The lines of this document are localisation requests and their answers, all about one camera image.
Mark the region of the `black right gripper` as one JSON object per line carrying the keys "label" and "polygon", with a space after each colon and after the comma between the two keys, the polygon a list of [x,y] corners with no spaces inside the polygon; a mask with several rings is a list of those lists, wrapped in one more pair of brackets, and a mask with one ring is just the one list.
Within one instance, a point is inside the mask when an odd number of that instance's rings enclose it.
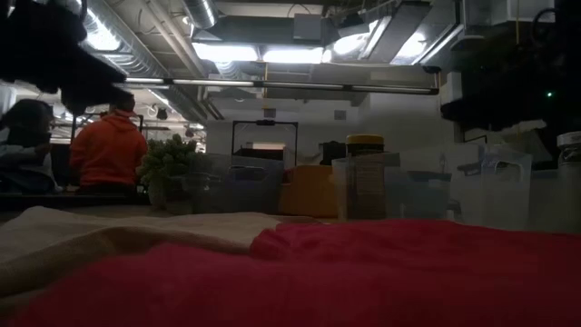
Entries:
{"label": "black right gripper", "polygon": [[478,88],[440,106],[441,116],[468,127],[501,131],[549,121],[547,53],[519,46],[488,67]]}

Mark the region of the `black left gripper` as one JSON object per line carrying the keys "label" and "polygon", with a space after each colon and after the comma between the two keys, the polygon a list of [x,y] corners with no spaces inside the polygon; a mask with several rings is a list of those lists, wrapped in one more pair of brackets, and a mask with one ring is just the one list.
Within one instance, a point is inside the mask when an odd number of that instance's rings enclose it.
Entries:
{"label": "black left gripper", "polygon": [[87,107],[129,100],[133,95],[118,87],[125,78],[103,61],[83,54],[64,70],[61,103],[72,114],[83,114]]}

